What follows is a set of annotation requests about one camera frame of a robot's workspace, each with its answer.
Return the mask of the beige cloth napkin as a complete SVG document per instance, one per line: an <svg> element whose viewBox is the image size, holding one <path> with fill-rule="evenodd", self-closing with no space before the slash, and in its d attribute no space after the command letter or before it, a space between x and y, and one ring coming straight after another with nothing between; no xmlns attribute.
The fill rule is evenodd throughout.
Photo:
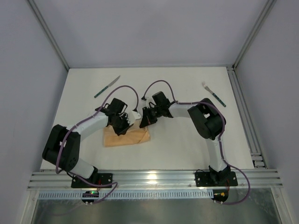
<svg viewBox="0 0 299 224"><path fill-rule="evenodd" d="M140 122L136 121L129 128L125 135L117 135L112 126L105 127L103 130L104 147L120 147L141 144L150 141L150 132L147 127L140 128Z"/></svg>

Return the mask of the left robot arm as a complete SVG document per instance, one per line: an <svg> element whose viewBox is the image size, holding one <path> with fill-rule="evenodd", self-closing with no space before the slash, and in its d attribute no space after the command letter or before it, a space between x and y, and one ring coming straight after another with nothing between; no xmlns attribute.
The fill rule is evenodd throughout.
<svg viewBox="0 0 299 224"><path fill-rule="evenodd" d="M127 104L114 98L95 110L88 118L72 126L53 126L42 158L55 166L56 172L65 171L93 185L97 182L98 169L80 158L81 142L107 126L111 126L118 136L125 135L127 130L141 117L136 109L125 112Z"/></svg>

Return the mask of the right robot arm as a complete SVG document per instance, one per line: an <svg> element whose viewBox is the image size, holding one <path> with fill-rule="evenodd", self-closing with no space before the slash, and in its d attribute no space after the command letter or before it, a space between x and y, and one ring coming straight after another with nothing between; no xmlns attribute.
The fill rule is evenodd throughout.
<svg viewBox="0 0 299 224"><path fill-rule="evenodd" d="M212 101L204 98L193 103L175 100L171 102L162 91L154 94L152 98L154 102L148 102L142 108L140 128L157 123L159 117L191 119L198 134L206 140L209 152L210 164L206 184L224 184L230 168L223 161L219 148L226 120Z"/></svg>

